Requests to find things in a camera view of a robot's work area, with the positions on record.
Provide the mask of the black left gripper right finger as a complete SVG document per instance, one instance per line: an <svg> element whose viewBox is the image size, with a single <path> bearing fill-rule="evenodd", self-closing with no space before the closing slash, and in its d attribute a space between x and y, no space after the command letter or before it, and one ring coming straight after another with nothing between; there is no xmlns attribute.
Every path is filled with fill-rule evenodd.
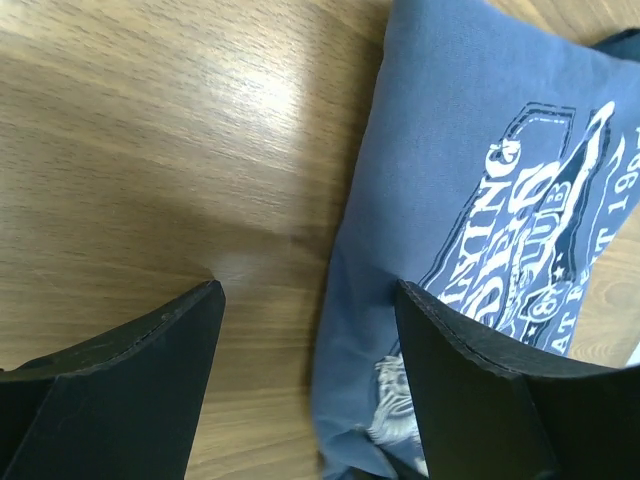
<svg viewBox="0 0 640 480"><path fill-rule="evenodd" d="M396 321L434 479L635 479L639 370L520 343L401 281Z"/></svg>

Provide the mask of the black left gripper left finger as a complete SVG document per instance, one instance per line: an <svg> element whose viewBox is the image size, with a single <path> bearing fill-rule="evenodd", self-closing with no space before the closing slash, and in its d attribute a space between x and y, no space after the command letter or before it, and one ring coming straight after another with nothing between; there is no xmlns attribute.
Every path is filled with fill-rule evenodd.
<svg viewBox="0 0 640 480"><path fill-rule="evenodd" d="M225 309L216 281L1 375L5 479L181 479Z"/></svg>

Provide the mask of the blue tank top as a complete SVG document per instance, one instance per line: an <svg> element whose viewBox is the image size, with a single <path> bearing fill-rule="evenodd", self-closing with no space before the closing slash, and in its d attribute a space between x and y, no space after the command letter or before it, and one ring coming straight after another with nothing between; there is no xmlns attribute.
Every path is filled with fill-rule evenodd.
<svg viewBox="0 0 640 480"><path fill-rule="evenodd" d="M411 282L569 358L639 202L639 33L581 46L485 1L397 1L337 232L311 410L327 479L434 479L396 321Z"/></svg>

